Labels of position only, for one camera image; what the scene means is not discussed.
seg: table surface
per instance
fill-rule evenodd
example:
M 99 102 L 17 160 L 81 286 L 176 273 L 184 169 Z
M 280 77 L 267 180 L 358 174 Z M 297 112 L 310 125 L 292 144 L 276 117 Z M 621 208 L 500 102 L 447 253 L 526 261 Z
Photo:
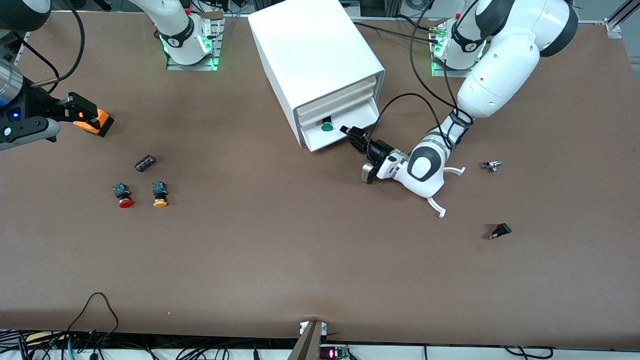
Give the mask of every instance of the table surface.
M 348 143 L 297 146 L 246 19 L 218 71 L 172 72 L 145 15 L 82 18 L 82 62 L 54 95 L 78 92 L 116 122 L 104 139 L 67 124 L 58 143 L 0 153 L 2 327 L 66 329 L 103 291 L 127 332 L 295 337 L 320 318 L 345 341 L 640 348 L 640 91 L 604 27 L 581 26 L 476 122 L 447 163 L 467 171 L 447 175 L 439 219 L 399 183 L 361 182 Z M 407 40 L 361 30 L 387 70 L 381 105 L 424 92 Z M 77 34 L 55 13 L 30 41 L 63 72 Z M 29 53 L 20 68 L 51 76 Z M 376 137 L 409 151 L 433 124 L 405 98 Z M 135 171 L 147 154 L 159 163 Z M 490 160 L 499 172 L 479 168 Z M 154 181 L 167 208 L 152 206 Z M 118 208 L 117 183 L 132 208 Z M 486 240 L 501 222 L 513 233 Z M 112 326 L 96 299 L 74 328 Z

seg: metal fitting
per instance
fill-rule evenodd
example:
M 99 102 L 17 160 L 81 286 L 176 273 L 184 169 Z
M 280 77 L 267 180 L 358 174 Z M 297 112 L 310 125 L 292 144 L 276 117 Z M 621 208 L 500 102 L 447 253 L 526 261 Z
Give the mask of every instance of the metal fitting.
M 502 161 L 488 161 L 482 164 L 482 168 L 489 169 L 490 172 L 498 171 L 499 166 L 502 166 Z

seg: small black connector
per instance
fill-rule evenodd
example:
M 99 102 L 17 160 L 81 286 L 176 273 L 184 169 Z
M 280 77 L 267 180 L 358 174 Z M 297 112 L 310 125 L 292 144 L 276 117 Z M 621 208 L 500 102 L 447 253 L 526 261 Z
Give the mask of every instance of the small black connector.
M 489 240 L 493 240 L 495 238 L 499 238 L 500 236 L 507 235 L 507 234 L 511 234 L 511 228 L 507 224 L 502 223 L 498 225 L 498 227 L 496 227 L 495 230 L 493 230 L 491 235 L 489 235 Z

